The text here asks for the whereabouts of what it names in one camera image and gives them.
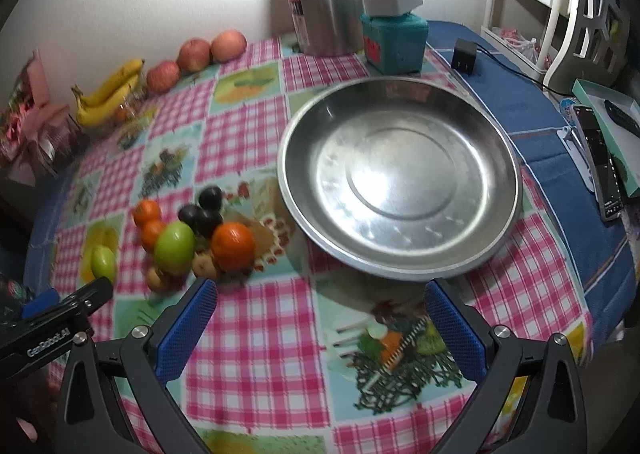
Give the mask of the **big green apple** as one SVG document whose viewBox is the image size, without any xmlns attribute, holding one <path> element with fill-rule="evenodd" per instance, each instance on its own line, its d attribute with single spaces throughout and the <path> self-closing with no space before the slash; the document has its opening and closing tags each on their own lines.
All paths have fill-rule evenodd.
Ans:
<svg viewBox="0 0 640 454">
<path fill-rule="evenodd" d="M 169 223 L 154 247 L 154 264 L 161 271 L 180 276 L 191 270 L 196 240 L 190 226 L 181 221 Z"/>
</svg>

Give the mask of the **small tangerine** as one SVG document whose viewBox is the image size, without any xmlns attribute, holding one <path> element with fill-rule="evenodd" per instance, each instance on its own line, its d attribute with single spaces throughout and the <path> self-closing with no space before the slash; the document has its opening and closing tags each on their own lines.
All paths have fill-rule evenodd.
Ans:
<svg viewBox="0 0 640 454">
<path fill-rule="evenodd" d="M 140 244 L 149 254 L 165 229 L 165 223 L 160 219 L 149 220 L 141 227 L 139 232 Z"/>
<path fill-rule="evenodd" d="M 137 228 L 143 228 L 148 222 L 160 220 L 162 211 L 156 200 L 145 198 L 140 200 L 137 206 L 131 211 L 132 220 Z"/>
</svg>

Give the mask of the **large orange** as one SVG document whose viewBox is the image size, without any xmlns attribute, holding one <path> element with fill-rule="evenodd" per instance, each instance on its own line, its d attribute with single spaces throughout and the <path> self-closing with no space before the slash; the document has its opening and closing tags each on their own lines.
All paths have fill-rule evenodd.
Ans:
<svg viewBox="0 0 640 454">
<path fill-rule="evenodd" d="M 240 222 L 227 222 L 216 227 L 210 249 L 224 272 L 250 269 L 255 261 L 256 242 L 250 228 Z"/>
</svg>

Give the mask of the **dark plum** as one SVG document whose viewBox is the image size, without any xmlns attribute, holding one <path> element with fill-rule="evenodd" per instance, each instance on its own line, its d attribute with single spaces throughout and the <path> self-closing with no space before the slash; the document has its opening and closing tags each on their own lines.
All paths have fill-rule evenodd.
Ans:
<svg viewBox="0 0 640 454">
<path fill-rule="evenodd" d="M 198 230 L 201 211 L 201 207 L 198 205 L 185 204 L 178 210 L 178 219 L 196 232 Z"/>
<path fill-rule="evenodd" d="M 201 237 L 209 240 L 224 218 L 218 211 L 200 208 L 195 216 L 195 227 Z"/>
<path fill-rule="evenodd" d="M 217 185 L 209 185 L 198 194 L 198 204 L 204 210 L 219 212 L 222 206 L 222 191 Z"/>
</svg>

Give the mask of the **blue table cover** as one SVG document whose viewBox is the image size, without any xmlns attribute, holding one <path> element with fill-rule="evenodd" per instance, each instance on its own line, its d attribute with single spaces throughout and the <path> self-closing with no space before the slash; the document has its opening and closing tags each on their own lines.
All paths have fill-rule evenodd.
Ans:
<svg viewBox="0 0 640 454">
<path fill-rule="evenodd" d="M 445 21 L 429 21 L 426 57 L 431 64 L 423 67 L 426 78 L 445 86 L 456 80 L 469 88 L 486 104 L 503 129 L 509 133 L 518 152 L 526 162 L 526 172 L 536 182 L 549 218 L 560 229 L 562 239 L 573 257 L 579 287 L 584 293 L 592 319 L 593 347 L 601 348 L 616 330 L 621 328 L 625 315 L 636 298 L 637 281 L 631 246 L 628 244 L 623 222 L 604 223 L 600 219 L 596 199 L 588 192 L 574 160 L 561 143 L 558 131 L 568 122 L 551 102 L 523 77 L 507 72 L 486 54 L 479 56 L 469 77 L 456 75 L 449 69 L 449 60 L 457 39 L 472 40 L 489 49 L 486 40 L 467 27 Z M 222 66 L 218 76 L 239 73 L 250 66 L 266 65 L 277 60 L 294 60 L 282 65 L 280 77 L 292 70 L 295 79 L 292 92 L 310 92 L 326 84 L 333 84 L 338 76 L 346 77 L 346 70 L 355 73 L 356 64 L 348 58 L 337 58 L 335 67 L 329 58 L 292 56 L 297 44 L 295 35 L 273 38 L 249 44 L 245 53 L 229 65 Z M 24 280 L 34 292 L 41 292 L 51 284 L 54 234 L 60 226 L 67 194 L 72 192 L 72 177 L 79 170 L 102 166 L 107 151 L 90 151 L 89 165 L 72 166 L 56 180 L 44 184 L 44 201 L 38 208 L 34 230 L 26 255 Z"/>
</svg>

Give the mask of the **pink flower bouquet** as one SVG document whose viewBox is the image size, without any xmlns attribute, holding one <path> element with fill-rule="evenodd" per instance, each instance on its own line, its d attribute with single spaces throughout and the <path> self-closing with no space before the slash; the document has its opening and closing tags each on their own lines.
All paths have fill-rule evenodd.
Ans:
<svg viewBox="0 0 640 454">
<path fill-rule="evenodd" d="M 70 107 L 51 100 L 40 54 L 32 52 L 1 113 L 1 168 L 9 180 L 34 186 L 73 161 L 79 137 Z"/>
</svg>

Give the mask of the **yellow banana bunch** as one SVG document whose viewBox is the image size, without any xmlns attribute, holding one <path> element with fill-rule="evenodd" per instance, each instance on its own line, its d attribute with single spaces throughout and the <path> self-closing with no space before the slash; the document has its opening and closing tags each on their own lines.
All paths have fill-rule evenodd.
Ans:
<svg viewBox="0 0 640 454">
<path fill-rule="evenodd" d="M 142 58 L 134 58 L 122 64 L 90 94 L 85 94 L 78 86 L 73 86 L 78 125 L 82 128 L 93 128 L 108 122 L 139 87 L 144 63 L 145 60 Z"/>
</svg>

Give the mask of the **black smartphone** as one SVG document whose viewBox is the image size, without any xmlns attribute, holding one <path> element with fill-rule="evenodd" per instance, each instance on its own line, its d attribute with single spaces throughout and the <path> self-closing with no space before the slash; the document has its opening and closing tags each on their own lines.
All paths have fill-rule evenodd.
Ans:
<svg viewBox="0 0 640 454">
<path fill-rule="evenodd" d="M 623 210 L 623 200 L 611 153 L 608 151 L 593 108 L 575 104 L 572 112 L 577 137 L 591 174 L 601 219 L 604 222 L 613 221 Z"/>
</svg>

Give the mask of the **large steel basin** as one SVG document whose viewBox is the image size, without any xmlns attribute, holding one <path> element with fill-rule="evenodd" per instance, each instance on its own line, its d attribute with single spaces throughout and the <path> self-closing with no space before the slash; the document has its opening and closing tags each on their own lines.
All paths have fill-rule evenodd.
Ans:
<svg viewBox="0 0 640 454">
<path fill-rule="evenodd" d="M 397 281 L 477 268 L 521 213 L 520 164 L 494 116 L 420 79 L 357 79 L 315 96 L 288 122 L 277 168 L 306 237 Z"/>
</svg>

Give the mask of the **left red apple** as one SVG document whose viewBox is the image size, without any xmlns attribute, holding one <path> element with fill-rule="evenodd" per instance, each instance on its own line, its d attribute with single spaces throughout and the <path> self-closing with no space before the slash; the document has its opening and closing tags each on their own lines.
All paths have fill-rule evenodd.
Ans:
<svg viewBox="0 0 640 454">
<path fill-rule="evenodd" d="M 153 94 L 164 94 L 180 80 L 180 67 L 175 61 L 163 61 L 146 74 L 146 85 Z"/>
</svg>

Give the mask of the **red apple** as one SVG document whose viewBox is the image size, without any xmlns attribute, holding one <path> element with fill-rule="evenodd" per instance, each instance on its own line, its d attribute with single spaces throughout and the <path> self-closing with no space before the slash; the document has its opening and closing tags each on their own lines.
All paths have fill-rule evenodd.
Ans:
<svg viewBox="0 0 640 454">
<path fill-rule="evenodd" d="M 227 63 L 244 54 L 247 41 L 242 32 L 229 29 L 221 32 L 210 43 L 210 54 L 217 63 Z"/>
<path fill-rule="evenodd" d="M 153 94 L 164 94 L 180 80 L 180 67 L 175 61 L 163 61 L 146 74 L 146 85 Z"/>
<path fill-rule="evenodd" d="M 180 48 L 177 58 L 178 66 L 186 73 L 194 74 L 210 63 L 209 43 L 202 38 L 192 38 Z"/>
</svg>

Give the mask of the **teal cardboard box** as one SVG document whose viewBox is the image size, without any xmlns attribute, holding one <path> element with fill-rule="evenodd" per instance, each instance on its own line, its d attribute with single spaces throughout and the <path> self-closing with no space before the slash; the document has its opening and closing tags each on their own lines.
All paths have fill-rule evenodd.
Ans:
<svg viewBox="0 0 640 454">
<path fill-rule="evenodd" d="M 574 96 L 594 111 L 608 150 L 613 155 L 626 195 L 639 197 L 639 105 L 630 96 L 589 80 L 576 79 Z"/>
</svg>

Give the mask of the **right red apple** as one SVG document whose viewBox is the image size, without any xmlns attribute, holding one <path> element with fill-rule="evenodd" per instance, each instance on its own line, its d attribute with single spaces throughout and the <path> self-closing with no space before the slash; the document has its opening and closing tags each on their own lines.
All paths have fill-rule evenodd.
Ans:
<svg viewBox="0 0 640 454">
<path fill-rule="evenodd" d="M 229 29 L 221 32 L 210 43 L 210 54 L 217 63 L 227 63 L 244 54 L 247 41 L 242 32 Z"/>
</svg>

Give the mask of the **black charger plug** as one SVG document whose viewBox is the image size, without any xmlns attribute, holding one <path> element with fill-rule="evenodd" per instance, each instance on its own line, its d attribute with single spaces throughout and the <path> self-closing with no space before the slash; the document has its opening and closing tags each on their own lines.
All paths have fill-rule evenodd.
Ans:
<svg viewBox="0 0 640 454">
<path fill-rule="evenodd" d="M 450 66 L 460 74 L 472 75 L 476 56 L 477 44 L 471 40 L 458 38 L 454 44 Z"/>
</svg>

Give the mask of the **white plastic chair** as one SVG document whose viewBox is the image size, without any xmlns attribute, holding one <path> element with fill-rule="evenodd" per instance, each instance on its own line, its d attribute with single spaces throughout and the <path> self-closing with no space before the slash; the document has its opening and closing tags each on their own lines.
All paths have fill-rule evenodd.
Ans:
<svg viewBox="0 0 640 454">
<path fill-rule="evenodd" d="M 544 85 L 566 96 L 577 79 L 610 86 L 626 64 L 631 19 L 623 0 L 570 0 L 564 39 Z"/>
</svg>

